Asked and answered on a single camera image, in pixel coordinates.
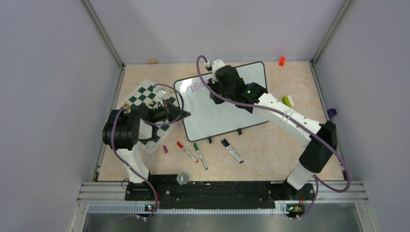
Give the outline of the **whiteboard with black frame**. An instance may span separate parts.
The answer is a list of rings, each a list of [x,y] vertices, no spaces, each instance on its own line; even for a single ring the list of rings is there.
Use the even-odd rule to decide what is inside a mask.
[[[183,119],[183,124],[191,142],[267,122],[228,102],[215,104],[198,76],[177,80],[174,88],[182,95],[177,97],[177,101],[183,101],[184,111],[190,113]]]

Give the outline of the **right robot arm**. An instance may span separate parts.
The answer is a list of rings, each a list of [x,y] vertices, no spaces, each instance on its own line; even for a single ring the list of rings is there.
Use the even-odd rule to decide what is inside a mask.
[[[262,117],[292,135],[304,147],[299,162],[283,186],[287,198],[297,199],[305,183],[322,171],[337,149],[335,124],[311,120],[280,102],[263,86],[255,82],[246,84],[231,65],[215,63],[205,68],[212,72],[207,87],[215,104],[232,103]]]

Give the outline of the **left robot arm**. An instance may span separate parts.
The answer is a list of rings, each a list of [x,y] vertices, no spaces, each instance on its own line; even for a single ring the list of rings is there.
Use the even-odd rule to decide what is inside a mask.
[[[191,113],[164,100],[159,106],[149,108],[140,105],[133,109],[112,110],[102,131],[102,140],[124,164],[129,181],[137,186],[137,194],[144,200],[151,199],[155,187],[148,182],[149,170],[144,165],[138,142],[153,142],[159,127],[168,126],[191,116]]]

